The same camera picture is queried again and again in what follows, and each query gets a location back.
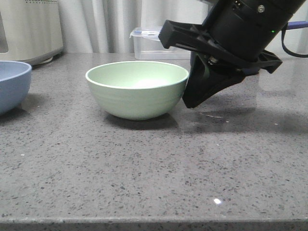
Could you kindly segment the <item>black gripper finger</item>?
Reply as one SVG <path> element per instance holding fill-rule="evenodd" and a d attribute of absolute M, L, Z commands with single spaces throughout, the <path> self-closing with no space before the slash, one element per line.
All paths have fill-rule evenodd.
<path fill-rule="evenodd" d="M 187 108 L 195 108 L 202 102 L 228 88 L 241 83 L 245 73 L 226 62 L 213 62 L 213 58 L 201 53 L 191 53 L 191 70 L 182 96 Z"/>

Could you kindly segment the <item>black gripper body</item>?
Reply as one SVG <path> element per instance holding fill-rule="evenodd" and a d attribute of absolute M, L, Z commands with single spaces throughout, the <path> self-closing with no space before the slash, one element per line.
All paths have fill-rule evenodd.
<path fill-rule="evenodd" d="M 266 12 L 214 7 L 201 25 L 165 21 L 158 37 L 167 49 L 174 46 L 238 68 L 260 67 L 273 73 L 282 61 L 265 47 L 277 31 L 277 22 Z"/>

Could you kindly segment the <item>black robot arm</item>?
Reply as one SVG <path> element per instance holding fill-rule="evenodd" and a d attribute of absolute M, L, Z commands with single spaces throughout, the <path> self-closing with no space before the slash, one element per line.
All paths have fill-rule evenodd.
<path fill-rule="evenodd" d="M 266 47 L 278 33 L 285 35 L 302 5 L 301 0 L 219 0 L 200 25 L 165 21 L 158 36 L 163 47 L 191 52 L 185 105 L 195 108 L 260 69 L 273 73 L 282 62 Z"/>

